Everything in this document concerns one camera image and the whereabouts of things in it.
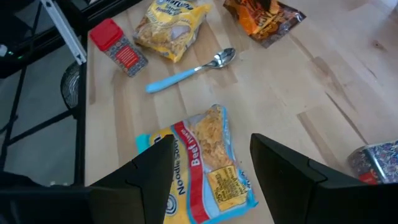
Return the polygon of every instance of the floor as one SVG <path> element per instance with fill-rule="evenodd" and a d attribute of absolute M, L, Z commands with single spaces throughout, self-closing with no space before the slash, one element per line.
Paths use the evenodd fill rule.
<path fill-rule="evenodd" d="M 74 1 L 84 7 L 82 0 Z M 16 15 L 32 25 L 39 0 Z M 42 9 L 37 32 L 53 26 Z M 74 61 L 66 46 L 48 54 L 27 67 L 17 115 L 11 137 L 32 128 L 67 110 L 60 94 L 60 81 L 66 68 Z M 9 119 L 20 72 L 0 80 L 0 126 Z M 76 121 L 66 118 L 23 140 L 8 149 L 5 171 L 22 174 L 42 185 L 73 183 L 75 163 Z"/>

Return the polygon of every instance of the spice shaker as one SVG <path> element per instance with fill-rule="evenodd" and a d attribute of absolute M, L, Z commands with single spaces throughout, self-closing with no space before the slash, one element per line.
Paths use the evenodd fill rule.
<path fill-rule="evenodd" d="M 94 27 L 90 32 L 90 39 L 130 77 L 148 64 L 145 56 L 112 19 L 105 19 Z"/>
<path fill-rule="evenodd" d="M 361 147 L 349 155 L 348 164 L 368 184 L 398 182 L 398 140 Z"/>

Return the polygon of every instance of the metal spoon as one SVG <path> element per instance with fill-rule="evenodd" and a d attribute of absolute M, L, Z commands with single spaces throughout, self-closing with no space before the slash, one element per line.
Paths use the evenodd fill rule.
<path fill-rule="evenodd" d="M 197 71 L 203 68 L 222 68 L 225 65 L 229 64 L 232 61 L 232 59 L 235 58 L 235 55 L 236 55 L 236 50 L 234 48 L 224 49 L 223 51 L 218 52 L 214 56 L 214 59 L 211 62 L 207 63 L 206 65 L 189 69 L 187 71 L 165 78 L 161 81 L 157 81 L 147 85 L 146 92 L 155 93 L 157 91 L 163 90 L 173 84 L 176 84 L 177 82 L 183 80 L 184 78 L 188 78 L 189 76 L 195 74 Z"/>

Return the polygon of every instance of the light wood tabletop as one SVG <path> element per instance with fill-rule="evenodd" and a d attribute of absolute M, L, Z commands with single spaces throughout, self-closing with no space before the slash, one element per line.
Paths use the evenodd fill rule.
<path fill-rule="evenodd" d="M 151 2 L 113 18 L 130 40 Z M 355 149 L 398 138 L 397 0 L 285 0 L 307 18 L 268 49 L 244 33 L 222 0 L 198 1 L 204 2 L 213 9 L 181 61 L 144 49 L 149 64 L 134 78 L 89 40 L 86 185 L 137 156 L 136 136 L 219 103 L 259 201 L 230 222 L 272 223 L 251 162 L 252 133 L 350 175 L 346 158 Z M 145 93 L 147 84 L 207 63 L 227 47 L 238 55 L 226 68 Z"/>

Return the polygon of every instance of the chip bag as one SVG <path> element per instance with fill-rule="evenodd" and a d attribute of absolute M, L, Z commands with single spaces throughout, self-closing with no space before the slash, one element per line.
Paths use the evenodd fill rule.
<path fill-rule="evenodd" d="M 164 223 L 216 223 L 257 205 L 232 150 L 224 107 L 213 105 L 153 134 L 137 137 L 139 152 L 173 134 L 174 177 Z"/>
<path fill-rule="evenodd" d="M 183 0 L 156 0 L 136 29 L 134 40 L 178 62 L 195 41 L 210 4 L 196 6 Z"/>
<path fill-rule="evenodd" d="M 267 48 L 286 35 L 305 15 L 276 0 L 270 9 L 263 10 L 257 0 L 225 0 L 224 7 L 239 21 L 244 31 Z"/>

